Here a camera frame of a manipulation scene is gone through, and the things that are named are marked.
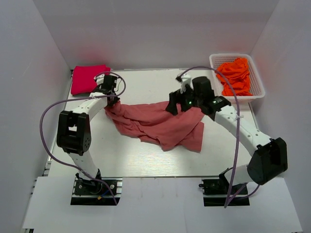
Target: white table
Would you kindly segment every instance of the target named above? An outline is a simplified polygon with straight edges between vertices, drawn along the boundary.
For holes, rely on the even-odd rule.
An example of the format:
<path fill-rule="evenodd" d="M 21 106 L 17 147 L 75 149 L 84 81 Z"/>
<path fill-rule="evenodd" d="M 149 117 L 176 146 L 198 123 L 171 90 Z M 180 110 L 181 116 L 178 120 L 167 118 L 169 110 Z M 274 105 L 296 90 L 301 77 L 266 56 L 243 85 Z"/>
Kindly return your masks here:
<path fill-rule="evenodd" d="M 169 93 L 180 88 L 175 80 L 179 69 L 123 70 L 116 71 L 126 81 L 126 91 L 121 95 L 125 104 L 156 103 L 169 100 Z M 194 78 L 207 76 L 211 71 L 196 70 L 189 74 Z M 66 110 L 77 107 L 81 101 L 69 102 Z M 248 104 L 241 106 L 241 114 L 255 125 Z M 235 137 L 222 126 L 205 116 L 202 151 L 192 152 L 182 146 L 162 151 L 160 146 L 141 142 L 138 138 L 121 135 L 113 122 L 101 110 L 91 122 L 92 144 L 90 152 L 95 165 L 104 177 L 177 177 L 216 176 L 233 164 Z M 53 154 L 62 161 L 73 163 L 57 145 Z M 247 164 L 250 155 L 240 144 L 238 165 Z M 49 176 L 74 175 L 77 171 L 56 163 L 51 164 Z"/>

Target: gray wall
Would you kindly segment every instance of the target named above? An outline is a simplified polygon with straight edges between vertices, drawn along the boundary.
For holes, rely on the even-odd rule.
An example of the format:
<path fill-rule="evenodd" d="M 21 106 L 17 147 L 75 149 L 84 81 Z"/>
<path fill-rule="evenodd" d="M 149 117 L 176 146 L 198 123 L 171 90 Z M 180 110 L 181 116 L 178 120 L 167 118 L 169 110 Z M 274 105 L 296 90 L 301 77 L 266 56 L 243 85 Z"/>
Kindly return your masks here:
<path fill-rule="evenodd" d="M 208 64 L 250 53 L 278 0 L 34 0 L 71 68 Z"/>
<path fill-rule="evenodd" d="M 69 74 L 33 1 L 0 1 L 1 233 L 19 232 L 34 180 L 47 160 L 39 119 L 48 105 L 64 97 Z M 46 118 L 49 144 L 57 110 Z"/>
<path fill-rule="evenodd" d="M 304 232 L 311 233 L 311 1 L 281 0 L 251 55 L 266 98 L 253 104 L 260 128 L 288 145 L 284 174 Z"/>

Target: white basket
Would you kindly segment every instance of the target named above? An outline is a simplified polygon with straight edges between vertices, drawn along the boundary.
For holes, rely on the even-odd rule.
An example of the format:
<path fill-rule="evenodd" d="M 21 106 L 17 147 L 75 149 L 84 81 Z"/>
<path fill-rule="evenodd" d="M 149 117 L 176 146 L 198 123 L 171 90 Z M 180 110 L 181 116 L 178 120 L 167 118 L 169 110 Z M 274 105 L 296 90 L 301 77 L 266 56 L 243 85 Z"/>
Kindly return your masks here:
<path fill-rule="evenodd" d="M 212 54 L 211 56 L 209 56 L 210 66 L 214 69 L 217 69 L 222 63 L 234 62 L 234 60 L 237 59 L 238 57 L 246 58 L 248 61 L 249 78 L 251 82 L 250 93 L 253 94 L 252 96 L 237 96 L 239 103 L 251 102 L 255 99 L 264 97 L 265 91 L 263 89 L 260 76 L 257 72 L 257 69 L 255 67 L 252 58 L 249 55 L 239 53 Z M 219 79 L 216 77 L 215 72 L 212 71 L 212 73 L 216 87 L 216 94 L 218 96 L 221 96 L 224 86 L 220 83 Z M 234 96 L 226 96 L 226 99 L 228 99 L 232 103 L 235 103 Z"/>

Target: folded red cloth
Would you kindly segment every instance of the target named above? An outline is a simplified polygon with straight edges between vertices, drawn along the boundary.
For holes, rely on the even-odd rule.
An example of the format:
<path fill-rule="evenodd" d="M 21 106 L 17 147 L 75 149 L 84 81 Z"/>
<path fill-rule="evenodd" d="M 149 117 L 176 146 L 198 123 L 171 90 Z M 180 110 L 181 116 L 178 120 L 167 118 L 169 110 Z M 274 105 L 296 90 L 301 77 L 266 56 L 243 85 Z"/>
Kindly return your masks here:
<path fill-rule="evenodd" d="M 90 93 L 96 87 L 94 77 L 103 71 L 110 71 L 106 65 L 75 67 L 72 74 L 71 94 Z"/>
<path fill-rule="evenodd" d="M 183 145 L 189 150 L 201 151 L 204 114 L 199 108 L 191 108 L 173 116 L 165 111 L 168 101 L 153 104 L 127 105 L 116 103 L 106 107 L 121 134 L 138 137 L 142 142 L 156 143 L 163 150 Z"/>

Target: pile of orange cloth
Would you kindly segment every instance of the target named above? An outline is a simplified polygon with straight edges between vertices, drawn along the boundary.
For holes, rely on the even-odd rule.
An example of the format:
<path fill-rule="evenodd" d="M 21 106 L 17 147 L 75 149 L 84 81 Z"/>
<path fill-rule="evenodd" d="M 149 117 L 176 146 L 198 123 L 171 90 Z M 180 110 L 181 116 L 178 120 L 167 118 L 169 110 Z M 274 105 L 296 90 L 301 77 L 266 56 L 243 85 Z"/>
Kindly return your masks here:
<path fill-rule="evenodd" d="M 246 58 L 237 58 L 234 62 L 223 63 L 217 70 L 229 80 L 237 96 L 252 96 L 252 94 L 249 93 L 251 82 Z M 233 96 L 224 78 L 219 74 L 216 74 L 216 76 L 224 86 L 222 94 L 224 96 Z"/>

